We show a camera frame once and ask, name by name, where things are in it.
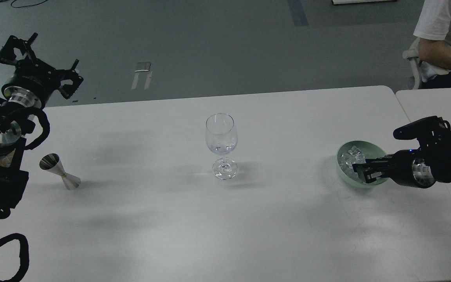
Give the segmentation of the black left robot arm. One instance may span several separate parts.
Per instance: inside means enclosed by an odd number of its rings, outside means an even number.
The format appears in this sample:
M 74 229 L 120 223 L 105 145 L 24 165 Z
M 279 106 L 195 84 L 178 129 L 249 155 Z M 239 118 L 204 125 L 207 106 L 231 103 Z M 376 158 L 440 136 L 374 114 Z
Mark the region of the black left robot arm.
M 29 39 L 9 36 L 0 50 L 0 63 L 14 66 L 12 77 L 2 86 L 0 98 L 0 219 L 6 219 L 20 202 L 29 173 L 20 169 L 23 154 L 43 143 L 50 134 L 44 108 L 54 91 L 69 99 L 83 82 L 76 72 L 78 60 L 70 69 L 55 69 L 37 58 Z M 21 281 L 30 265 L 29 244 L 20 233 L 0 239 L 0 247 L 16 240 L 20 245 L 18 270 L 10 282 Z

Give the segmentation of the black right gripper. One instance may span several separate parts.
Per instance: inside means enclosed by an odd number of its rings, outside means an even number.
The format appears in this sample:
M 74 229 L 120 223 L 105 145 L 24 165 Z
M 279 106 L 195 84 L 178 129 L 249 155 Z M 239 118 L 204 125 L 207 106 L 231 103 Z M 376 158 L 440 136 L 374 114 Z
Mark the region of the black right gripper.
M 393 155 L 367 158 L 365 163 L 352 165 L 353 171 L 362 172 L 364 184 L 382 184 L 392 179 L 406 187 L 427 189 L 436 183 L 431 168 L 417 150 L 400 150 Z

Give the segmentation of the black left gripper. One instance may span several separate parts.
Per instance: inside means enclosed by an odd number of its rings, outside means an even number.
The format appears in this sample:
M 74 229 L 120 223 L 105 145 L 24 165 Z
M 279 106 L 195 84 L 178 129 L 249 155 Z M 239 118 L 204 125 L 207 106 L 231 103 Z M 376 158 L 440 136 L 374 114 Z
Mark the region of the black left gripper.
M 2 86 L 2 95 L 10 100 L 15 94 L 33 95 L 28 103 L 43 109 L 51 94 L 58 90 L 65 99 L 70 99 L 84 81 L 76 71 L 79 60 L 75 59 L 70 69 L 55 69 L 37 59 L 32 50 L 32 43 L 38 37 L 32 34 L 24 40 L 9 36 L 0 50 L 0 63 L 15 66 L 13 75 Z M 23 59 L 18 60 L 15 50 L 18 49 Z

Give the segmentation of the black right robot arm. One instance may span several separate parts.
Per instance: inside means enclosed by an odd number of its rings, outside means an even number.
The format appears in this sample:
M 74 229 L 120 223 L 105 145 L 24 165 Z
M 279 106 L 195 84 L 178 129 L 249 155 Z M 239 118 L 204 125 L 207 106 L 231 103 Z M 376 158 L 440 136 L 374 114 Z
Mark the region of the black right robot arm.
M 397 140 L 413 140 L 419 148 L 353 164 L 366 184 L 390 178 L 404 187 L 427 189 L 435 183 L 451 183 L 451 125 L 438 116 L 421 118 L 394 130 Z

